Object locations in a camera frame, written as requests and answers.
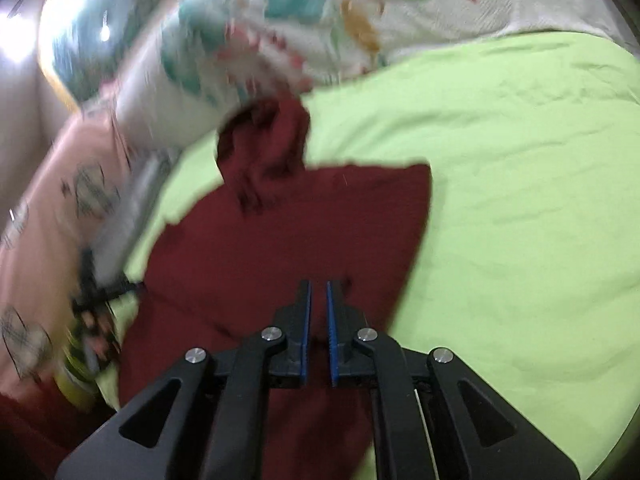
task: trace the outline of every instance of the yellow-green object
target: yellow-green object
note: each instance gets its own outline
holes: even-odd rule
[[[640,64],[601,38],[527,34],[426,52],[305,105],[310,167],[431,164],[391,334],[451,348],[587,478],[640,403]],[[214,146],[183,159],[132,277],[164,222],[220,183]]]

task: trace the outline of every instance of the green fabric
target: green fabric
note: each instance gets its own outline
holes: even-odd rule
[[[626,51],[552,32],[427,52],[305,99],[309,166],[431,164],[392,335],[453,349],[583,478],[640,402],[639,96]],[[134,277],[162,224],[219,184],[214,144],[183,160]]]

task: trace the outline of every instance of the dark red cloth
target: dark red cloth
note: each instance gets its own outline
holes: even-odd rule
[[[34,384],[19,400],[0,395],[0,446],[5,452],[8,443],[15,443],[17,452],[21,449],[46,478],[53,478],[62,460],[112,413],[104,404],[88,415],[79,412],[50,379]],[[14,465],[21,473],[27,469]],[[22,474],[16,478],[32,478]]]
[[[370,423],[362,394],[326,387],[326,303],[319,285],[342,280],[348,303],[383,329],[430,200],[427,165],[305,171],[308,122],[299,101],[284,98],[260,102],[226,126],[218,146],[225,183],[159,237],[121,355],[124,403],[189,348],[238,346],[292,302],[300,280],[313,280],[315,385],[272,390],[265,480],[349,479],[363,457]]]

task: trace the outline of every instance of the silver screw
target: silver screw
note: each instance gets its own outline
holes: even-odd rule
[[[185,355],[184,358],[191,364],[196,364],[204,361],[207,353],[202,348],[192,348]]]
[[[262,339],[265,341],[276,341],[282,337],[282,330],[277,326],[268,326],[262,331]]]
[[[372,328],[361,328],[358,330],[358,339],[360,341],[375,341],[378,338],[378,332]]]
[[[433,358],[436,359],[437,362],[446,364],[453,361],[453,352],[448,348],[436,348],[433,351]]]

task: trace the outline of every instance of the pink pillow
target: pink pillow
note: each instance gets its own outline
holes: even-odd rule
[[[0,238],[0,392],[18,396],[66,341],[81,248],[119,201],[127,145],[111,110],[63,127]]]

